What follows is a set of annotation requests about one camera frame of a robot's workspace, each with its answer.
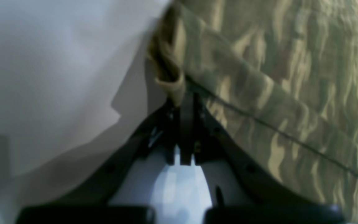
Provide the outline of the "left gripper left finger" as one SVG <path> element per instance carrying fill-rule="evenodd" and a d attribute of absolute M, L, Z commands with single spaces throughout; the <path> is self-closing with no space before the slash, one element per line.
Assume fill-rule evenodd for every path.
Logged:
<path fill-rule="evenodd" d="M 163 162 L 174 165 L 178 108 L 171 100 L 149 115 L 104 164 L 78 187 L 54 200 L 53 206 L 105 205 L 118 191 L 137 159 L 145 159 L 163 147 Z"/>

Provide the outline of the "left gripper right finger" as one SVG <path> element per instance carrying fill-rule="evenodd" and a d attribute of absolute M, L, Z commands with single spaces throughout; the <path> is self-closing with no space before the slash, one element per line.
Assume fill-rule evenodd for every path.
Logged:
<path fill-rule="evenodd" d="M 182 102 L 182 164 L 204 172 L 214 206 L 312 207 L 316 203 L 286 189 L 234 143 L 206 111 L 200 96 Z"/>

